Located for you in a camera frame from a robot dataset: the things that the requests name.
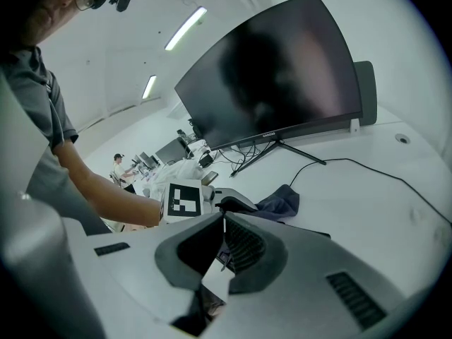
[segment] white t-shirt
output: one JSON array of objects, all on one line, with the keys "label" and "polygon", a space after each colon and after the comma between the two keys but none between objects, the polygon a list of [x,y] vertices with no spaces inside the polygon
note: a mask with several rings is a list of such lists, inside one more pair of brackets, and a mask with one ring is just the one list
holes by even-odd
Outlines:
[{"label": "white t-shirt", "polygon": [[133,176],[130,177],[122,177],[123,174],[126,173],[124,168],[121,167],[121,165],[118,165],[116,162],[113,163],[113,172],[118,177],[118,179],[123,179],[126,183],[121,182],[121,187],[125,188],[130,184],[133,184]]}]

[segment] black pants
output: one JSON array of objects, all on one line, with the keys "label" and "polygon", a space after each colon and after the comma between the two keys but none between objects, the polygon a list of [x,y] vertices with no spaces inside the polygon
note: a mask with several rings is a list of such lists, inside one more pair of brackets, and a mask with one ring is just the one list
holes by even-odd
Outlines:
[{"label": "black pants", "polygon": [[130,192],[131,194],[136,194],[133,184],[129,184],[127,187],[124,187],[124,190]]}]

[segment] curved monitor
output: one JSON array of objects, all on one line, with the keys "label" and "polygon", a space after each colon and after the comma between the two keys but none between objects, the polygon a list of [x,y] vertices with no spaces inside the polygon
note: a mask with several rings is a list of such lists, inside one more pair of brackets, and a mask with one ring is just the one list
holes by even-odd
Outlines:
[{"label": "curved monitor", "polygon": [[175,89],[211,149],[362,117],[352,57],[321,0],[289,0],[242,23]]}]

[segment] monitor stand leg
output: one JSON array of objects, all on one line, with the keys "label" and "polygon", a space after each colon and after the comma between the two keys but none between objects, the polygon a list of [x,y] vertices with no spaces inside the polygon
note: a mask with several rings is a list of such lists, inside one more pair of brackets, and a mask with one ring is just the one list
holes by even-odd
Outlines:
[{"label": "monitor stand leg", "polygon": [[270,147],[268,147],[266,150],[263,150],[261,153],[259,153],[255,158],[253,158],[251,161],[245,163],[243,166],[241,166],[238,170],[233,171],[233,173],[231,173],[231,177],[235,176],[237,173],[243,171],[245,168],[247,168],[248,166],[252,165],[253,163],[255,163],[255,161],[260,160],[264,155],[270,153],[272,150],[274,150],[275,148],[284,148],[286,150],[290,150],[291,152],[294,152],[298,155],[302,155],[303,157],[309,158],[310,160],[313,160],[314,162],[320,163],[321,165],[326,165],[326,162],[323,160],[318,159],[317,157],[314,157],[313,155],[310,155],[306,152],[303,152],[302,150],[298,150],[296,148],[291,147],[290,145],[287,145],[283,142],[281,142],[280,140],[277,140],[276,142],[274,142],[273,145],[271,145]]}]

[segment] person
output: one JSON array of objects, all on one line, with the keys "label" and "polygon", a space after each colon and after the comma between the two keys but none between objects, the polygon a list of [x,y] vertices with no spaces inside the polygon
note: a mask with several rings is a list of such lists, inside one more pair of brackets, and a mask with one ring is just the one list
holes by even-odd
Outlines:
[{"label": "person", "polygon": [[99,8],[103,2],[105,0],[36,0],[32,5],[29,0],[23,0],[30,5],[28,13],[22,14],[20,23],[7,20],[13,23],[11,29],[4,26],[7,35],[4,41],[8,46],[7,49],[2,47],[0,53],[1,70],[13,93],[49,141],[27,193],[53,206],[61,217],[78,220],[88,235],[110,232],[100,217],[156,226],[160,209],[157,201],[120,189],[92,172],[82,161],[74,146],[78,134],[66,114],[57,79],[46,69],[38,47],[79,11]]},{"label": "person", "polygon": [[135,189],[133,187],[133,178],[135,177],[134,173],[129,173],[130,171],[133,170],[133,167],[130,167],[129,169],[124,169],[121,166],[122,163],[122,155],[120,155],[119,153],[117,153],[116,155],[114,155],[113,157],[113,173],[116,175],[116,177],[119,180],[123,180],[123,182],[120,181],[121,183],[121,187],[127,191],[130,192],[131,194],[136,194]]}]

